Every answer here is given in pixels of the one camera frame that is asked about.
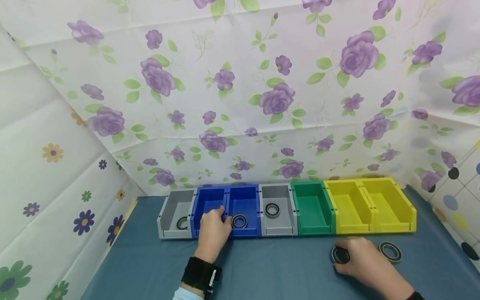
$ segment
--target blue bin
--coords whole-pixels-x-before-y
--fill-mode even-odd
[[[225,217],[243,215],[247,218],[245,228],[233,228],[233,238],[254,238],[262,236],[260,224],[260,197],[258,184],[248,186],[230,186],[227,191],[227,205],[225,206]]]
[[[197,189],[195,203],[193,204],[190,225],[192,238],[197,239],[200,233],[200,219],[204,213],[217,209],[221,205],[227,209],[227,193],[229,187],[204,187]]]

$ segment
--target plastic bin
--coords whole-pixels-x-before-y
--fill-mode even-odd
[[[171,191],[165,198],[157,218],[158,235],[161,239],[191,239],[191,213],[197,189]]]
[[[225,207],[225,210],[227,209],[227,192],[228,187],[204,187],[197,189],[190,219],[192,237],[194,239],[197,239],[200,233],[200,219],[202,219],[204,213],[217,209],[221,205]]]
[[[417,210],[392,178],[359,179],[377,211],[374,232],[417,231]]]
[[[260,184],[260,223],[263,237],[297,236],[297,211],[288,183]],[[268,217],[264,211],[269,204],[276,204],[280,209],[278,216]]]
[[[247,219],[245,228],[232,228],[231,237],[252,238],[261,237],[260,199],[258,185],[229,187],[225,217],[243,215]]]
[[[372,233],[375,210],[357,180],[324,181],[336,215],[337,234]]]
[[[336,214],[324,183],[298,182],[292,183],[291,187],[299,235],[335,234]]]

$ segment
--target gray bin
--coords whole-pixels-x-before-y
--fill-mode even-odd
[[[262,236],[297,236],[297,212],[290,184],[260,184],[259,194]],[[264,213],[269,203],[274,203],[280,208],[280,215],[276,218],[269,218]]]
[[[170,191],[165,198],[162,210],[156,220],[158,225],[158,236],[161,239],[191,239],[192,230],[190,216],[192,214],[193,202],[197,189],[179,189]],[[187,217],[186,222],[180,224],[187,229],[177,229],[177,222],[182,217]]]

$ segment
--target yellow flower print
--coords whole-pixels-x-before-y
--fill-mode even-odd
[[[85,121],[82,120],[82,118],[80,118],[80,116],[76,112],[73,112],[71,116],[72,116],[72,119],[77,120],[78,126],[83,125],[84,127],[87,127],[87,123],[85,123]]]
[[[48,144],[47,147],[43,147],[43,157],[47,159],[48,163],[58,163],[59,159],[63,158],[63,149],[58,144]]]
[[[125,191],[123,189],[120,189],[120,191],[117,193],[117,199],[119,201],[122,201],[123,197],[125,197]]]

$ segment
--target black dot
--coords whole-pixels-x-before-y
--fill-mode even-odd
[[[450,179],[457,179],[458,175],[460,175],[460,171],[456,167],[453,167],[450,171],[448,171],[448,177]]]
[[[475,252],[475,250],[470,246],[468,243],[463,242],[461,245],[463,252],[474,261],[480,260],[479,255]]]

